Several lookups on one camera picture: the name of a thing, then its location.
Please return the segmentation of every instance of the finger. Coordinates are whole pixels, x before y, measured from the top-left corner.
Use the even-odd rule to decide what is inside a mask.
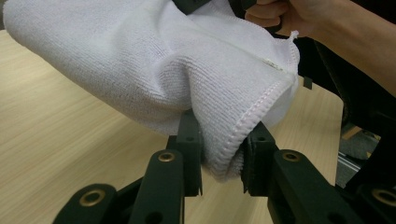
[[[290,14],[287,13],[282,16],[282,28],[276,32],[277,35],[290,36]]]
[[[245,14],[245,20],[251,21],[257,25],[260,25],[261,27],[271,27],[271,26],[277,26],[280,24],[280,18],[275,17],[272,19],[261,19],[257,18],[253,15],[250,15],[248,13]]]
[[[268,5],[278,0],[257,0],[258,5]]]
[[[287,12],[289,6],[286,2],[274,2],[269,5],[254,5],[247,13],[261,19],[273,19]]]

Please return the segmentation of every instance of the light wood surface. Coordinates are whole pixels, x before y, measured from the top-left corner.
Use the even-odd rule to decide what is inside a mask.
[[[359,133],[361,131],[361,127],[358,126],[353,126],[351,127],[348,131],[346,131],[345,133],[343,133],[343,135],[341,136],[344,140],[348,140],[349,138],[351,138],[353,135]]]
[[[279,148],[303,152],[330,183],[342,102],[300,87],[271,128]],[[67,200],[92,183],[116,189],[141,177],[167,136],[124,117],[0,31],[0,223],[51,223]],[[203,174],[204,195],[186,199],[186,223],[271,223],[265,198]]]

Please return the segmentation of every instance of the white cloth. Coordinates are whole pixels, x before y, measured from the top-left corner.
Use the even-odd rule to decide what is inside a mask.
[[[227,0],[189,16],[171,0],[9,0],[4,15],[15,40],[153,130],[177,133],[192,108],[220,181],[239,175],[239,145],[260,120],[278,122],[297,87],[297,34],[274,39]]]

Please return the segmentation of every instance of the human hand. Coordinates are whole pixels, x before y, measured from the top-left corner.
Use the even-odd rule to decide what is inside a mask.
[[[311,36],[319,22],[326,20],[332,2],[336,0],[257,0],[249,8],[245,19],[261,27],[277,26],[282,20],[282,29],[277,34],[290,35],[299,31],[299,36]]]

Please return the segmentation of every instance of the white towel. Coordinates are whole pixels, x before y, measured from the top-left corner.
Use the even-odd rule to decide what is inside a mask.
[[[239,145],[281,120],[297,87],[297,34],[274,39],[227,0],[189,16],[171,0],[9,0],[4,15],[15,40],[153,130],[176,134],[192,108],[219,181],[239,175]]]

